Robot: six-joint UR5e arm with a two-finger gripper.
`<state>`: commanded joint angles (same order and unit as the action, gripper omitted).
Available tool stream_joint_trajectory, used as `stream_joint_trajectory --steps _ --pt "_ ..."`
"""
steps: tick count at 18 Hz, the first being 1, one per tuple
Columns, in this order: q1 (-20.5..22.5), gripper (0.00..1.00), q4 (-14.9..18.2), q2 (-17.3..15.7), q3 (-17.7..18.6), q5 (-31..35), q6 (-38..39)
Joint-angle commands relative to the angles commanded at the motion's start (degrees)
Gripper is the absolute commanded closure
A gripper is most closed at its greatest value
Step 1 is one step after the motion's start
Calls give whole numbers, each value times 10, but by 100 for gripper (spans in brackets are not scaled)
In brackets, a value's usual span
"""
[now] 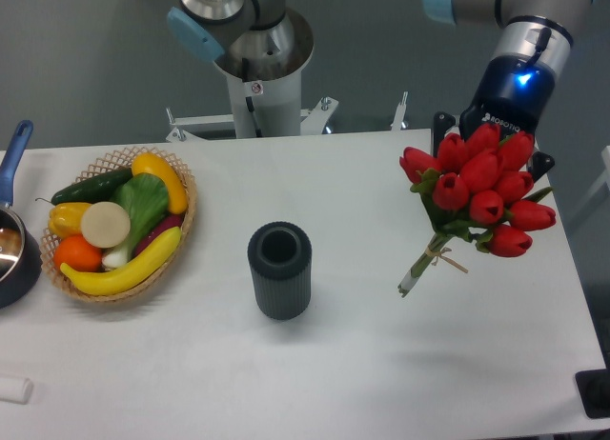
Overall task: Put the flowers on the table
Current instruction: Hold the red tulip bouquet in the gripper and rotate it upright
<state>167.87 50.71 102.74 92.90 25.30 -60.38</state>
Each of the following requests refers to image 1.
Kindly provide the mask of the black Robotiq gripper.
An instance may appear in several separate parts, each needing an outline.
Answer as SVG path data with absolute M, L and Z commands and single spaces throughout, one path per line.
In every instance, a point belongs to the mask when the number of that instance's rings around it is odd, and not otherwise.
M 457 125 L 464 139 L 483 124 L 496 124 L 502 138 L 519 131 L 533 134 L 555 88 L 555 76 L 548 69 L 516 56 L 500 56 L 487 66 L 470 106 L 460 118 L 437 111 L 431 127 L 431 153 L 437 155 L 445 135 Z M 556 164 L 548 153 L 535 150 L 526 170 L 538 182 Z

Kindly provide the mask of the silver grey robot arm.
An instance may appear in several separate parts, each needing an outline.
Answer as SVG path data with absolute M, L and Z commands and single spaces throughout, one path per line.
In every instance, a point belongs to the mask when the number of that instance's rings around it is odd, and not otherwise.
M 493 23 L 502 35 L 470 105 L 459 117 L 438 113 L 432 144 L 457 126 L 470 136 L 484 122 L 503 135 L 534 132 L 595 0 L 422 0 L 447 24 Z M 313 38 L 286 0 L 179 0 L 167 16 L 173 36 L 198 59 L 241 85 L 273 82 L 310 59 Z

